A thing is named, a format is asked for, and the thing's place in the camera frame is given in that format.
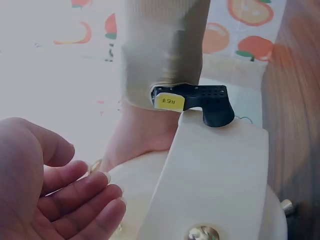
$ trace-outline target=skin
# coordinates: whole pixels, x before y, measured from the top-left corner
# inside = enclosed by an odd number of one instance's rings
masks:
[[[120,122],[106,148],[99,170],[108,172],[143,154],[169,150],[179,117],[179,112],[142,109],[123,100]]]
[[[126,211],[122,191],[102,172],[78,180],[88,167],[69,163],[74,153],[52,131],[0,121],[1,240],[109,239]]]

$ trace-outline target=orange fruit print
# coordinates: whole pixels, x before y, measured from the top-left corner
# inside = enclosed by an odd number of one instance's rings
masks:
[[[93,3],[93,0],[71,0],[71,5],[74,9],[76,8],[82,9],[86,5],[91,6],[92,3]]]
[[[236,54],[242,57],[250,58],[251,62],[255,59],[268,61],[271,57],[274,44],[260,36],[248,36],[238,43]]]
[[[204,54],[212,54],[225,49],[230,42],[230,33],[218,23],[208,23],[205,28],[202,51]]]
[[[56,45],[62,45],[62,44],[86,44],[87,42],[89,42],[91,40],[91,37],[92,37],[92,31],[91,31],[91,28],[89,26],[88,23],[82,21],[80,22],[81,25],[84,26],[85,28],[85,36],[83,37],[82,40],[79,40],[79,41],[76,41],[76,42],[73,42],[73,41],[53,41],[54,44]]]
[[[228,11],[237,21],[257,27],[273,19],[270,3],[271,0],[228,0]]]
[[[104,29],[106,32],[105,37],[108,39],[116,39],[117,38],[117,22],[116,22],[116,14],[111,14],[104,23]]]

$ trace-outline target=wooden surface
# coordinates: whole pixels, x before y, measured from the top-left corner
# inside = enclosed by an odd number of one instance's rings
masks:
[[[297,203],[289,240],[320,240],[320,0],[287,0],[263,77],[269,185]]]

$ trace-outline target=white plastic device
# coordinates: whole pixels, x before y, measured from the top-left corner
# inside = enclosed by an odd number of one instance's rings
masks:
[[[201,111],[184,112],[168,155],[111,171],[128,201],[112,239],[185,240],[192,227],[209,225],[220,240],[286,240],[285,213],[267,185],[268,153],[264,129],[240,119],[212,128]]]

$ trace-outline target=yellow label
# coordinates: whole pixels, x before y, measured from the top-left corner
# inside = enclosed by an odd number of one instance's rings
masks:
[[[185,106],[185,98],[181,95],[162,92],[159,93],[154,100],[156,109],[164,109],[175,112],[183,112]]]

